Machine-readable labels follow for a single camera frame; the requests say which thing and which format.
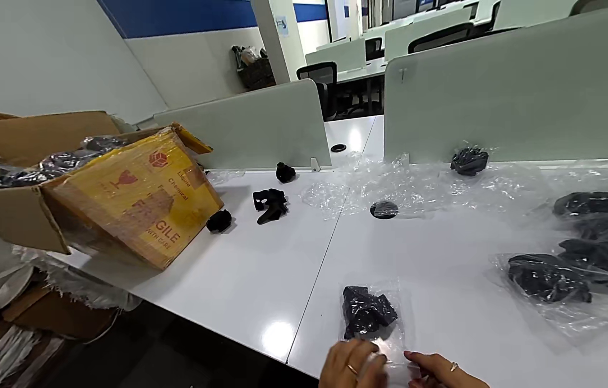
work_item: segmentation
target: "open cardboard box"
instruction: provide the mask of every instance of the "open cardboard box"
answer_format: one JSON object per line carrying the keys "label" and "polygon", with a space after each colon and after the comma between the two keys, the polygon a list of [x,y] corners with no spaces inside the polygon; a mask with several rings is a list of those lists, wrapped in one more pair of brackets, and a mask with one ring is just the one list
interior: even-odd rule
{"label": "open cardboard box", "polygon": [[[41,117],[0,120],[6,124],[0,125],[0,136],[29,133],[29,138],[37,139],[38,132],[51,135],[52,130],[67,128],[69,139],[50,144],[47,151],[32,141],[21,142],[16,152],[5,149],[0,140],[0,156],[18,166],[31,166],[54,152],[72,151],[92,133],[117,135],[130,143],[71,174],[37,186],[0,189],[0,237],[9,243],[69,253],[68,243],[79,242],[67,241],[65,235],[73,240],[88,233],[96,236],[97,243],[116,243],[155,268],[167,268],[222,207],[189,154],[189,150],[209,153],[212,148],[177,123],[158,136],[153,135],[162,128],[120,134],[105,113],[87,115],[86,125],[77,124],[82,122],[77,120],[79,115],[90,113],[51,115],[45,120],[47,126],[32,125],[34,121],[40,124]],[[152,158],[158,155],[167,161],[154,162]],[[91,242],[86,238],[82,245]]]}

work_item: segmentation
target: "hand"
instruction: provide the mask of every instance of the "hand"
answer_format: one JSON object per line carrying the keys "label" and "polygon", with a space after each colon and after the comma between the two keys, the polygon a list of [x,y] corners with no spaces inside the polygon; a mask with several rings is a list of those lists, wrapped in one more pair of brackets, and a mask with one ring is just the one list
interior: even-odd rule
{"label": "hand", "polygon": [[447,388],[489,388],[480,379],[468,374],[458,366],[454,371],[452,362],[446,360],[440,354],[421,354],[418,352],[405,351],[405,358],[415,362],[421,368],[421,374],[428,374],[429,378],[410,381],[410,388],[437,388],[439,384]]}
{"label": "hand", "polygon": [[364,367],[369,355],[376,352],[378,346],[361,339],[336,343],[328,351],[318,388],[385,388],[386,356],[378,355]]}

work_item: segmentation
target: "floor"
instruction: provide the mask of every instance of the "floor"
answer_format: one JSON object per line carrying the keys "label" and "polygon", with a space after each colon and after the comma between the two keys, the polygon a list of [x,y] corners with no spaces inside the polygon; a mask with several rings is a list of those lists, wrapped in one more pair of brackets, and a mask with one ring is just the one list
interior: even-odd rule
{"label": "floor", "polygon": [[78,345],[37,388],[315,388],[318,380],[149,303]]}

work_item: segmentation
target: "wall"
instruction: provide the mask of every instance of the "wall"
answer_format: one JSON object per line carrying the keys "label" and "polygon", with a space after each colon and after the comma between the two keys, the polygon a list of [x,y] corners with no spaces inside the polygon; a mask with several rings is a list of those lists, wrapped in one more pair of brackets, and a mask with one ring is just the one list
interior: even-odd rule
{"label": "wall", "polygon": [[0,112],[165,110],[96,0],[0,0]]}
{"label": "wall", "polygon": [[[243,0],[98,0],[170,108],[242,93],[232,46],[263,48]],[[305,53],[328,43],[324,0],[294,5]]]}

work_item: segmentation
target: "poster on pillar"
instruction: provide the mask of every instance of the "poster on pillar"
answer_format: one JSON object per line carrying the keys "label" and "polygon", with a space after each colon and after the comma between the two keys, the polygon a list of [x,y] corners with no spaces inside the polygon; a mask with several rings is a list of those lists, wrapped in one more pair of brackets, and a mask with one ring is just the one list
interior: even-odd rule
{"label": "poster on pillar", "polygon": [[276,16],[275,26],[278,28],[278,34],[281,37],[286,38],[290,36],[290,30],[287,29],[287,17]]}

